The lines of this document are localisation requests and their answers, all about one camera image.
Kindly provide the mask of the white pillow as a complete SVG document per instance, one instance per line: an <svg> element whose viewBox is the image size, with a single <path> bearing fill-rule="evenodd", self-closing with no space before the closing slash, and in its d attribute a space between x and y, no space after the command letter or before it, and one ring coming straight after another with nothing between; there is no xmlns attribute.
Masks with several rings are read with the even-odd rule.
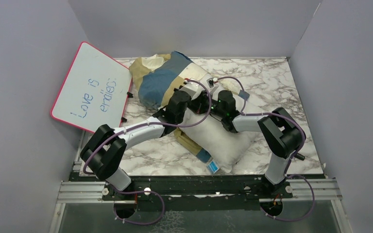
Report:
<svg viewBox="0 0 373 233"><path fill-rule="evenodd" d="M201 162L208 163L213 159L226 173L232 171L259 135L258 132L228 132L212 116L197 126L176 129L174 132L176 141Z"/></svg>

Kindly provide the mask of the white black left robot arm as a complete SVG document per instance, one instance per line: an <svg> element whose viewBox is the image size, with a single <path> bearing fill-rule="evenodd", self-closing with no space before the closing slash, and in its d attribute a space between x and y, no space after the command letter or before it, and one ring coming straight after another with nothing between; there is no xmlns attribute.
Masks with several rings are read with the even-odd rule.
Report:
<svg viewBox="0 0 373 233"><path fill-rule="evenodd" d="M191 96L182 90L175 91L168 105L147 120L130 127L113 129L101 125L80 153L80 158L95 176L115 187L121 199L133 194L130 176L119 167L126 150L145 141L172 133L182 123Z"/></svg>

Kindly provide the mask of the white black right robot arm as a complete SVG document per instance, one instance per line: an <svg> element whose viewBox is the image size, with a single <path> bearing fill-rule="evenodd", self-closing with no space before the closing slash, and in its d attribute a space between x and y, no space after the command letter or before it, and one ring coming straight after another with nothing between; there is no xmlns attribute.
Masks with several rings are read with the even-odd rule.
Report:
<svg viewBox="0 0 373 233"><path fill-rule="evenodd" d="M305 142L305 133L286 109L278 107L270 113L241 114L231 91L222 90L217 99L209 100L205 91L188 103L196 114L210 112L218 116L230 133L262 133L271 152L269 167L261 179L261 192L268 198L280 192L286 181L289 161Z"/></svg>

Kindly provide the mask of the black yellow marker pen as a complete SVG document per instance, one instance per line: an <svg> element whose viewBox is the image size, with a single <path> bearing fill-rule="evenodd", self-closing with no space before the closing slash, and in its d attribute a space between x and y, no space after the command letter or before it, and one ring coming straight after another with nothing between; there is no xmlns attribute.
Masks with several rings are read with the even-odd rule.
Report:
<svg viewBox="0 0 373 233"><path fill-rule="evenodd" d="M305 160L305 156L303 156L303 155L301 155L301 154L296 154L295 155L295 158L297 158L297 159L299 159L299 160L301 160L301 161L304 161Z"/></svg>

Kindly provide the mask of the blue white pillow tag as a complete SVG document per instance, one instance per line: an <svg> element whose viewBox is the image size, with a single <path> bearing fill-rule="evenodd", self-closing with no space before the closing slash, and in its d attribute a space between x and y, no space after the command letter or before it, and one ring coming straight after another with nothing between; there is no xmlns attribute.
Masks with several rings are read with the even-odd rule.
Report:
<svg viewBox="0 0 373 233"><path fill-rule="evenodd" d="M216 174L220 170L219 165L214 160L209 161L206 164L206 167L209 170L211 175Z"/></svg>

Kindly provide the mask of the blue beige checked pillowcase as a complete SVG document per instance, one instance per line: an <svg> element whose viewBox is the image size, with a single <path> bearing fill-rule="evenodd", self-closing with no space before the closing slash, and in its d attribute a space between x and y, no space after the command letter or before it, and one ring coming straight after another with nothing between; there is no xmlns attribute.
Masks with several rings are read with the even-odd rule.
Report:
<svg viewBox="0 0 373 233"><path fill-rule="evenodd" d="M205 69L177 51L152 57L138 57L130 65L129 71L140 103L154 109L168 104L174 89L178 88L184 79L193 78L205 83L212 77ZM202 118L203 115L186 110L183 124L188 128Z"/></svg>

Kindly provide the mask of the aluminium frame rail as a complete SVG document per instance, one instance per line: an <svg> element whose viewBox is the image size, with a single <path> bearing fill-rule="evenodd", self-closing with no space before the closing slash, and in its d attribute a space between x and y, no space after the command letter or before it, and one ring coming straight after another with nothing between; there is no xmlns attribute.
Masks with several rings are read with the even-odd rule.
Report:
<svg viewBox="0 0 373 233"><path fill-rule="evenodd" d="M122 160L137 195L122 195L82 173L76 157L61 183L52 233L350 233L335 178L324 174L311 138L292 163L294 177L273 196L260 194L270 153L257 139L230 173L210 174L173 135L130 149Z"/></svg>

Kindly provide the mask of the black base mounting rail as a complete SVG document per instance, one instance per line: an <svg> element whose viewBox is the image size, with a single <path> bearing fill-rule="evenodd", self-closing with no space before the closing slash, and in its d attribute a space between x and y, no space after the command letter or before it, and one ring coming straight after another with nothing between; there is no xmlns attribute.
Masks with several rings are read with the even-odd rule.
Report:
<svg viewBox="0 0 373 233"><path fill-rule="evenodd" d="M66 200L112 203L140 212L256 210L260 203L293 197L289 182L276 191L263 188L261 175L133 176L124 194L108 182L73 175L62 183Z"/></svg>

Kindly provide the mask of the pink framed whiteboard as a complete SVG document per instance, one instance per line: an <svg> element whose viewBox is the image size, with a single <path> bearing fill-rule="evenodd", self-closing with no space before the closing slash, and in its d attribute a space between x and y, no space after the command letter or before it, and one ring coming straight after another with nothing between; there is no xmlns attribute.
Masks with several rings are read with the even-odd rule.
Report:
<svg viewBox="0 0 373 233"><path fill-rule="evenodd" d="M131 85L127 66L82 42L50 111L51 117L88 132L103 124L119 127Z"/></svg>

